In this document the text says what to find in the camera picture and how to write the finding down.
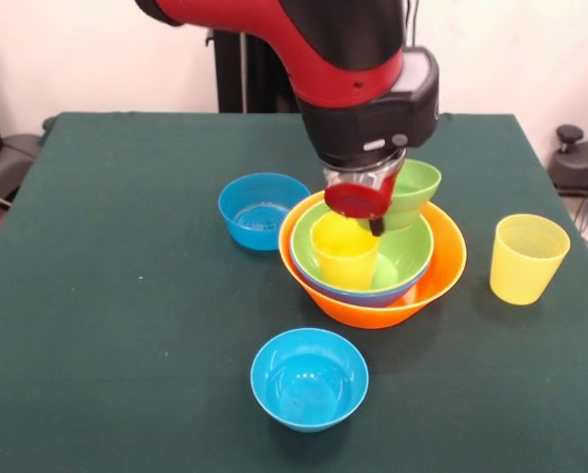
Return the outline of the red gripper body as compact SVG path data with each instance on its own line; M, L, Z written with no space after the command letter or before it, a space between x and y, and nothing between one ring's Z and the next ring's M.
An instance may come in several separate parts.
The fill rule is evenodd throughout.
M348 218L374 220L388 211L403 161L390 161L374 169L323 170L324 200L334 212Z

